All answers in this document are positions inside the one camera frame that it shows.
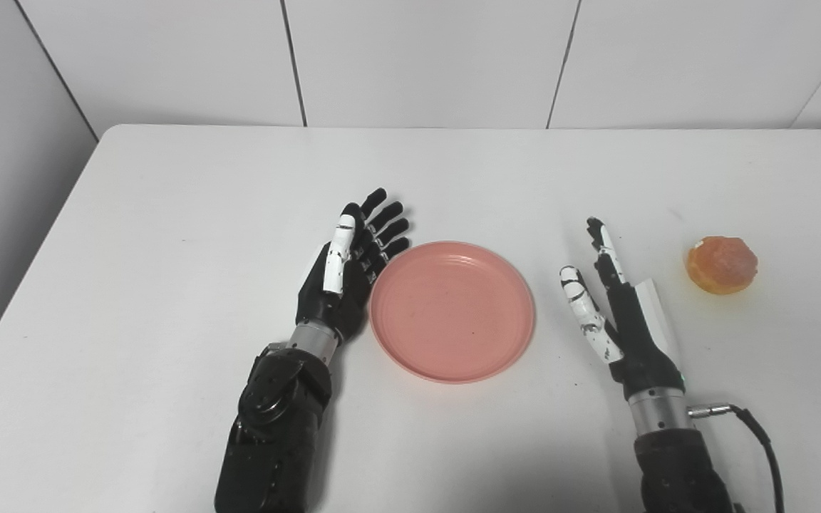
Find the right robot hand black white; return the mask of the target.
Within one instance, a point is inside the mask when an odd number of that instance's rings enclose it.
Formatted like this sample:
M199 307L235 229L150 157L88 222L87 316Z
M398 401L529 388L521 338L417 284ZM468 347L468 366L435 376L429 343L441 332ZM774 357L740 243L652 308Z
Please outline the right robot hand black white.
M638 288L624 275L606 225L599 218L587 218L587 233L597 253L595 269L611 313L606 316L601 312L576 267L562 267L560 284L582 335L607 364L625 398L651 388L685 392L686 383L678 366L653 338L649 313L642 308Z

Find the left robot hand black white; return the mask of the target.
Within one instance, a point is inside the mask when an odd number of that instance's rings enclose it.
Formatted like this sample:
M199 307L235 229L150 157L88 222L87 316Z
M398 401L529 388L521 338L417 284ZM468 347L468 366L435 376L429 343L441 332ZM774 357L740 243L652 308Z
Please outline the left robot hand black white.
M382 187L341 211L299 290L297 325L328 328L338 342L355 337L367 318L373 286L386 266L411 246L404 205Z

